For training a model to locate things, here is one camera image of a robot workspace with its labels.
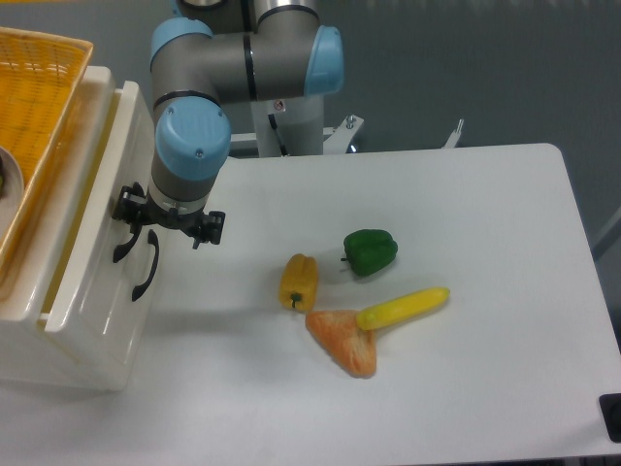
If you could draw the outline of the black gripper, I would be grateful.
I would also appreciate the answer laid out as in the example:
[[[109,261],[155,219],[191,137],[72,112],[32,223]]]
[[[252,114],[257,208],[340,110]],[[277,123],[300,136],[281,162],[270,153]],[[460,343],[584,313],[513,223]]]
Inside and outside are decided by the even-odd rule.
[[[208,195],[180,201],[165,195],[156,186],[147,188],[134,182],[125,185],[114,203],[112,218],[126,223],[131,233],[139,233],[144,224],[158,224],[166,229],[192,234],[194,250],[203,244],[219,245],[226,214],[204,213]]]

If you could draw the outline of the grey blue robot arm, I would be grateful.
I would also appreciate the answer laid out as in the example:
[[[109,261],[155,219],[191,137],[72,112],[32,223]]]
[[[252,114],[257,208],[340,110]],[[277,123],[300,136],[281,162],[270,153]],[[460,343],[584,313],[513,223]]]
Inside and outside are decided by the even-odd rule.
[[[339,91],[343,42],[312,1],[176,1],[151,37],[155,119],[147,185],[122,188],[113,218],[133,239],[153,224],[218,244],[205,207],[231,146],[224,106]]]

